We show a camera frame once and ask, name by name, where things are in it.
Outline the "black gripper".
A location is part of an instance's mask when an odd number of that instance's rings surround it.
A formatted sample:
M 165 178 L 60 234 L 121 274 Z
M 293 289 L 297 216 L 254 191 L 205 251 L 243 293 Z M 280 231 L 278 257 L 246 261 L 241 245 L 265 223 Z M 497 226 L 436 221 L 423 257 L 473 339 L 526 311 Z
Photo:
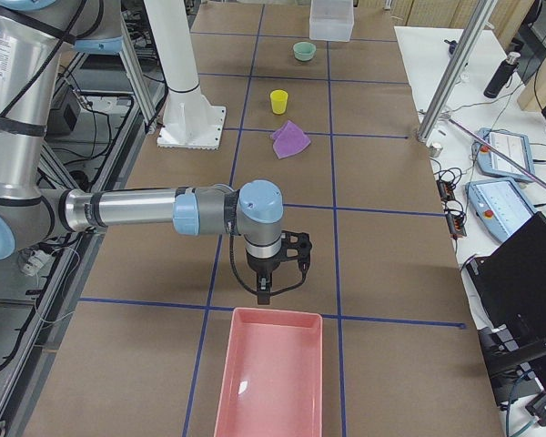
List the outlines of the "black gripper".
M 271 299 L 271 274 L 278 268 L 278 261 L 274 257 L 261 259 L 247 255 L 249 267 L 257 274 L 258 305 L 269 305 Z

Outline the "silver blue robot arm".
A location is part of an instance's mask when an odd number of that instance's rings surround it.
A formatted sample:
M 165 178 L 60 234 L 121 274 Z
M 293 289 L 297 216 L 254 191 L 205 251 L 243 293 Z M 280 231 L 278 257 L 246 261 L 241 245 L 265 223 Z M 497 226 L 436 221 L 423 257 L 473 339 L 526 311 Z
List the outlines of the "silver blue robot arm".
M 257 275 L 253 293 L 268 303 L 286 241 L 275 184 L 94 194 L 37 186 L 60 56 L 117 54 L 123 27 L 117 1 L 0 1 L 0 259 L 65 232 L 170 222 L 183 235 L 242 236 Z

